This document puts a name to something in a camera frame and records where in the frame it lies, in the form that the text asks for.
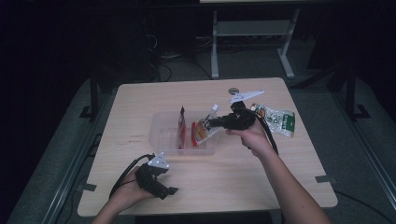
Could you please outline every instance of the dark background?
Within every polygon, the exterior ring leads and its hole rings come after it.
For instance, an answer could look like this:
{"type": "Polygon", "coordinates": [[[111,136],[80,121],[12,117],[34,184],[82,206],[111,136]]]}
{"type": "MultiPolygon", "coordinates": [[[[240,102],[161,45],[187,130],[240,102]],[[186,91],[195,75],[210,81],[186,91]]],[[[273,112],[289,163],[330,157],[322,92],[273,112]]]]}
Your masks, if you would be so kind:
{"type": "MultiPolygon", "coordinates": [[[[158,11],[153,25],[146,12],[75,10],[103,4],[128,7],[132,3],[0,1],[4,102],[0,223],[7,221],[74,94],[93,69],[102,91],[126,82],[150,82],[155,78],[150,63],[155,63],[157,55],[146,52],[150,40],[145,34],[157,35],[163,46],[180,48],[192,58],[194,38],[210,35],[210,11],[194,16],[189,11],[158,11]]],[[[394,15],[393,1],[304,7],[294,38],[318,40],[310,64],[313,68],[340,61],[353,64],[396,120],[394,15]]]]}

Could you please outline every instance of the gray carpet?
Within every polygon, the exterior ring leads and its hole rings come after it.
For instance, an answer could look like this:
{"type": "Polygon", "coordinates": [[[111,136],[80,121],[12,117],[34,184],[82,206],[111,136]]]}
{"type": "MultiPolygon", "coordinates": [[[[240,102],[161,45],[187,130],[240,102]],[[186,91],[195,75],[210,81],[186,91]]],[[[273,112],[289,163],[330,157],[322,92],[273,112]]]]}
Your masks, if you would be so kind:
{"type": "MultiPolygon", "coordinates": [[[[293,80],[286,79],[274,43],[258,49],[220,54],[220,79],[282,77],[288,86],[297,84],[317,72],[306,69],[314,43],[308,40],[291,44],[288,55],[296,75],[293,80]]],[[[210,72],[210,56],[208,52],[201,53],[197,55],[196,63],[181,58],[166,65],[172,69],[169,81],[205,80],[210,72]]],[[[169,75],[164,68],[160,72],[163,79],[169,75]]],[[[378,104],[371,89],[360,80],[357,82],[356,101],[366,106],[371,118],[352,123],[345,116],[342,103],[339,103],[340,98],[344,98],[344,91],[339,94],[328,92],[325,88],[328,80],[325,77],[304,90],[290,91],[323,167],[332,178],[335,190],[371,205],[395,222],[395,208],[373,172],[354,127],[362,130],[389,176],[396,180],[393,167],[396,160],[396,125],[378,104]]],[[[94,157],[88,156],[78,169],[77,176],[69,177],[73,180],[73,186],[66,194],[68,197],[61,200],[62,204],[58,206],[62,208],[59,217],[50,218],[51,212],[48,211],[54,196],[59,195],[56,194],[58,190],[65,190],[59,189],[59,186],[71,172],[76,150],[83,147],[83,154],[87,154],[95,136],[103,132],[116,91],[100,93],[101,113],[95,121],[89,122],[79,118],[82,108],[89,105],[88,80],[81,86],[8,223],[43,223],[43,220],[57,220],[56,223],[91,222],[91,217],[80,217],[76,210],[81,197],[78,186],[85,182],[94,157]]],[[[326,209],[333,223],[387,223],[373,208],[341,194],[337,197],[337,206],[326,209]]],[[[271,211],[271,215],[274,223],[280,223],[279,211],[271,211]]],[[[120,216],[116,223],[134,223],[134,218],[120,216]]]]}

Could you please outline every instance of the person's right hand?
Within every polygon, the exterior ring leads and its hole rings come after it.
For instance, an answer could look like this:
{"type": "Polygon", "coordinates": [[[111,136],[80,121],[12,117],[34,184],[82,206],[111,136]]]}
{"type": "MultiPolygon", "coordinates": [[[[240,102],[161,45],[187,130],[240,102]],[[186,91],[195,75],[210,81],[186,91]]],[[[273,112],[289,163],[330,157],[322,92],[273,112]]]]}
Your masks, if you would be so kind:
{"type": "Polygon", "coordinates": [[[243,131],[227,130],[228,135],[238,135],[241,137],[242,145],[251,149],[254,156],[259,157],[265,150],[272,149],[268,142],[267,135],[260,122],[256,119],[253,125],[243,131]]]}

